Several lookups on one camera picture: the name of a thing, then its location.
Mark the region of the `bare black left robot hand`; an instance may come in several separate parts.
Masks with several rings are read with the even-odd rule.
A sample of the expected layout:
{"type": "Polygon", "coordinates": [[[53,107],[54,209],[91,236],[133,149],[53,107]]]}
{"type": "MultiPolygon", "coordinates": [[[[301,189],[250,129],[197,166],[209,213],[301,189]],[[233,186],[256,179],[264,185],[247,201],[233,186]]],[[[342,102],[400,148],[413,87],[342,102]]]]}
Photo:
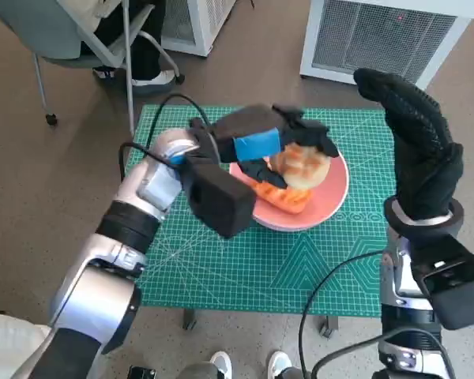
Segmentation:
{"type": "Polygon", "coordinates": [[[283,152],[293,143],[314,148],[330,158],[339,156],[328,136],[329,128],[303,115],[304,110],[292,106],[251,105],[219,119],[209,131],[221,162],[237,163],[242,173],[253,180],[283,190],[290,185],[283,174],[269,168],[266,157],[283,152]]]}

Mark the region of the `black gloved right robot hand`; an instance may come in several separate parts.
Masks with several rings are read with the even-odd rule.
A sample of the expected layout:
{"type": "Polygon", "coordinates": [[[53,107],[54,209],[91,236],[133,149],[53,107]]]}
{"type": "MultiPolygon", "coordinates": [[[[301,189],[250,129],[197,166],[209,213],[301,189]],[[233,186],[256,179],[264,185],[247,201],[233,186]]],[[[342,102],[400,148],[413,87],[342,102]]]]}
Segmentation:
{"type": "Polygon", "coordinates": [[[463,174],[463,146],[451,136],[438,102],[393,73],[357,69],[359,94],[380,103],[394,139],[396,198],[411,220],[448,214],[463,174]]]}

